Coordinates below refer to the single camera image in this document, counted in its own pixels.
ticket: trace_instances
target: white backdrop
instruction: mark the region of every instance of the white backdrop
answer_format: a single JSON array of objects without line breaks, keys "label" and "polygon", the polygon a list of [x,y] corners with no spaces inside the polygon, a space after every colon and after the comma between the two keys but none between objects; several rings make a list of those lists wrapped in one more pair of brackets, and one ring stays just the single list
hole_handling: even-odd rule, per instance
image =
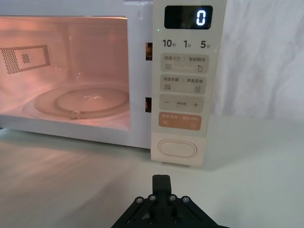
[{"label": "white backdrop", "polygon": [[304,119],[304,0],[228,0],[213,113]]}]

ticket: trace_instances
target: white table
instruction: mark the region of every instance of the white table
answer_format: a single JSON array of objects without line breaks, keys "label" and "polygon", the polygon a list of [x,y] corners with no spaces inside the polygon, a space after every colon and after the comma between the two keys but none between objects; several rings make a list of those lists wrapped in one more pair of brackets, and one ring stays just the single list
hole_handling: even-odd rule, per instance
[{"label": "white table", "polygon": [[152,175],[231,228],[304,227],[304,124],[212,116],[202,168],[148,150],[0,130],[0,228],[109,228]]}]

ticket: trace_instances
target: white microwave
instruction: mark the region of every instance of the white microwave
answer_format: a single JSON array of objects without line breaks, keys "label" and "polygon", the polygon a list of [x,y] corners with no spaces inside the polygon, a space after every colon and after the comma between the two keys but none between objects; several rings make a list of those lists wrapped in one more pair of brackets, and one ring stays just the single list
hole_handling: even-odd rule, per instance
[{"label": "white microwave", "polygon": [[0,127],[202,164],[226,0],[0,5]]}]

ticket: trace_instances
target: perforated vent panel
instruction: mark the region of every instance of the perforated vent panel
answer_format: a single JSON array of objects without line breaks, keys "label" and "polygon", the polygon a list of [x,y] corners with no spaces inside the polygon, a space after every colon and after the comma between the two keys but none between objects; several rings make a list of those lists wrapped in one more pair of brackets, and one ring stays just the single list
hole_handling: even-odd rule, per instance
[{"label": "perforated vent panel", "polygon": [[51,65],[47,45],[0,48],[8,74]]}]

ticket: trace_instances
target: screw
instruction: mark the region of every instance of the screw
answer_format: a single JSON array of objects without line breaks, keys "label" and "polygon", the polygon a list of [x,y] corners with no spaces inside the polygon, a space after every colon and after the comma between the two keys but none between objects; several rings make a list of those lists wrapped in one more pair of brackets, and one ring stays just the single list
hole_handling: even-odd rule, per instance
[{"label": "screw", "polygon": [[175,223],[175,224],[180,224],[180,223],[181,223],[180,218],[176,218],[176,219],[174,220],[174,223]]},{"label": "screw", "polygon": [[172,196],[169,197],[169,200],[175,201],[175,200],[176,200],[176,197],[172,195]]},{"label": "screw", "polygon": [[189,199],[189,197],[184,197],[184,198],[182,198],[182,201],[184,203],[188,203],[190,201],[190,199]]},{"label": "screw", "polygon": [[136,203],[142,203],[142,202],[143,202],[142,198],[137,198],[136,199]]},{"label": "screw", "polygon": [[149,223],[150,223],[150,224],[155,224],[155,222],[156,222],[156,220],[153,219],[153,218],[149,220]]},{"label": "screw", "polygon": [[150,198],[149,198],[151,201],[154,201],[154,200],[156,200],[156,197],[155,196],[150,196]]}]

